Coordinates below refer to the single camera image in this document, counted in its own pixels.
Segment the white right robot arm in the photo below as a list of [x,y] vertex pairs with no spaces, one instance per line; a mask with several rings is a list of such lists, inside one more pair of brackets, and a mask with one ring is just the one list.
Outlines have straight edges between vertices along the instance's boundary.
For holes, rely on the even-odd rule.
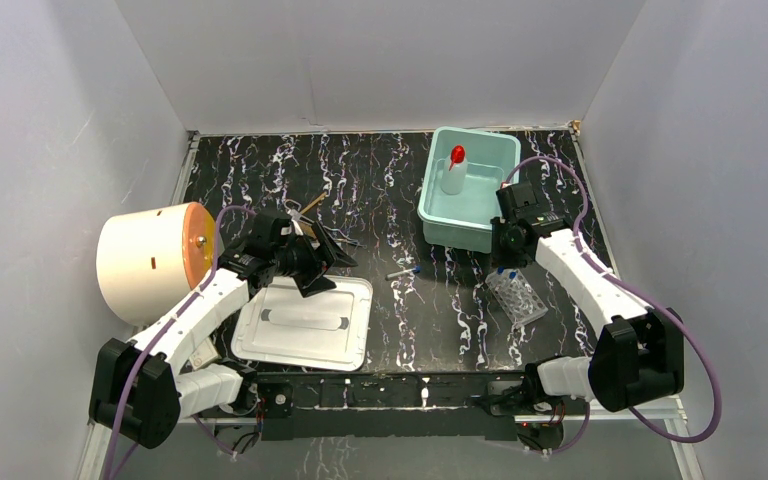
[[534,261],[551,273],[590,321],[598,339],[589,357],[556,357],[525,368],[523,399],[537,414],[563,397],[597,400],[617,412],[679,393],[684,349],[670,319],[609,279],[607,268],[579,251],[560,219],[495,217],[492,258],[503,273]]

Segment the clear test tube rack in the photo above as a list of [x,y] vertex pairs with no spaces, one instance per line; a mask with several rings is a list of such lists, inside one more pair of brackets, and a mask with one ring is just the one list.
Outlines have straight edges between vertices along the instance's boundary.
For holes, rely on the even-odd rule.
[[524,327],[548,312],[546,304],[519,269],[513,279],[509,278],[511,268],[505,268],[502,275],[496,273],[497,269],[487,275],[485,283],[514,328]]

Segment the blue-capped test tube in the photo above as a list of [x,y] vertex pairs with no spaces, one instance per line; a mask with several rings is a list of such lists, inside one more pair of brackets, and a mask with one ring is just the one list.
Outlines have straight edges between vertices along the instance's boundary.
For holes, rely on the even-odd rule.
[[404,276],[415,275],[415,274],[419,273],[420,270],[421,270],[421,267],[419,265],[417,265],[417,266],[414,266],[414,267],[409,268],[409,269],[404,269],[404,270],[400,270],[400,271],[397,271],[397,272],[392,272],[392,273],[386,274],[385,275],[385,279],[387,281],[392,281],[392,280],[395,280],[397,278],[401,278],[401,277],[404,277]]

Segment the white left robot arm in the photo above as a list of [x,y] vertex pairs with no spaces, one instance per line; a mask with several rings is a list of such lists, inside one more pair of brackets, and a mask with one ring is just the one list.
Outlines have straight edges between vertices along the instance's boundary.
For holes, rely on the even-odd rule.
[[289,214],[264,210],[249,219],[203,280],[145,330],[99,350],[88,415],[91,421],[153,449],[178,421],[223,405],[235,416],[254,411],[257,387],[224,365],[183,372],[196,348],[275,278],[289,278],[304,298],[336,288],[330,268],[354,268],[323,226],[301,226]]

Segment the wooden-handled test tube brush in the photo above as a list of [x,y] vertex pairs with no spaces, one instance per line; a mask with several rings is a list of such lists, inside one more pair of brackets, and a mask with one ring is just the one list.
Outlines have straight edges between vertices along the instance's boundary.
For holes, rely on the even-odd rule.
[[298,213],[301,216],[305,216],[308,212],[318,207],[326,198],[327,198],[327,193],[326,192],[321,193],[320,195],[315,197],[309,204],[307,204],[301,210],[299,210]]

